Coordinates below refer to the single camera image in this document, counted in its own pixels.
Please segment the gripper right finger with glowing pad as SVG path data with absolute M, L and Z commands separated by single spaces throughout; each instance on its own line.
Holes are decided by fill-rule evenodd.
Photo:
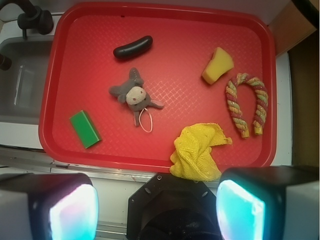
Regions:
M 220 177 L 216 214 L 224 240 L 318 240 L 319 168 L 229 168 Z

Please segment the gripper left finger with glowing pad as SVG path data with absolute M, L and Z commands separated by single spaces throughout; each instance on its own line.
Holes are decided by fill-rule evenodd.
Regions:
M 0 176 L 2 240 L 93 240 L 98 193 L 83 173 Z

